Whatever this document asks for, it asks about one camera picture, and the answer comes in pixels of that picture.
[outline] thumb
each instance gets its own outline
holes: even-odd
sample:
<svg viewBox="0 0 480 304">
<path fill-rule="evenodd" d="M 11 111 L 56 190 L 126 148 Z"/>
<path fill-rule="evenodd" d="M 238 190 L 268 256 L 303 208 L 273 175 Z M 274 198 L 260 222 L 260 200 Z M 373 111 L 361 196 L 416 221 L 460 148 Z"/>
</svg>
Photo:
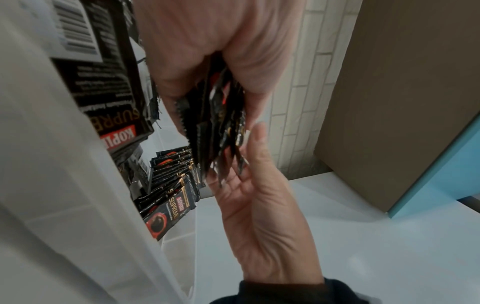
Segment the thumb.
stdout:
<svg viewBox="0 0 480 304">
<path fill-rule="evenodd" d="M 271 181 L 277 168 L 270 156 L 265 123 L 259 122 L 253 126 L 246 148 L 251 177 L 255 184 L 264 184 L 264 182 Z"/>
</svg>

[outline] black sleeve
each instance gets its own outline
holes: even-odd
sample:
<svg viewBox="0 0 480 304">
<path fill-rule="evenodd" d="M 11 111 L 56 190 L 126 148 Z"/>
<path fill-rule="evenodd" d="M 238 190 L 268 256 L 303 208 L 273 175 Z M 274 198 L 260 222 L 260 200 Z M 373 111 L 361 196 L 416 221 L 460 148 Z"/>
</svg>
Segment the black sleeve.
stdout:
<svg viewBox="0 0 480 304">
<path fill-rule="evenodd" d="M 242 281 L 237 295 L 211 304 L 364 304 L 343 282 L 325 279 L 325 284 L 262 284 Z"/>
</svg>

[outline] red label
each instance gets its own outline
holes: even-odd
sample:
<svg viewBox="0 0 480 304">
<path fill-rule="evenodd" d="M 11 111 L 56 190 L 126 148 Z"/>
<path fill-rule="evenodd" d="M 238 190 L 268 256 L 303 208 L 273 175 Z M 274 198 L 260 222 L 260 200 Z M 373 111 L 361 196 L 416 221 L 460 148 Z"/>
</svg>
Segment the red label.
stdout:
<svg viewBox="0 0 480 304">
<path fill-rule="evenodd" d="M 105 147 L 110 150 L 116 146 L 121 145 L 133 138 L 137 133 L 135 132 L 135 125 L 128 126 L 126 128 L 113 131 L 111 133 L 100 136 L 101 141 Z"/>
<path fill-rule="evenodd" d="M 176 198 L 176 205 L 177 205 L 177 207 L 178 207 L 178 211 L 179 211 L 179 212 L 182 212 L 182 211 L 185 209 L 185 208 L 184 208 L 184 203 L 183 203 L 183 201 L 182 201 L 182 197 L 181 197 L 181 196 L 179 196 L 179 197 Z"/>
</svg>

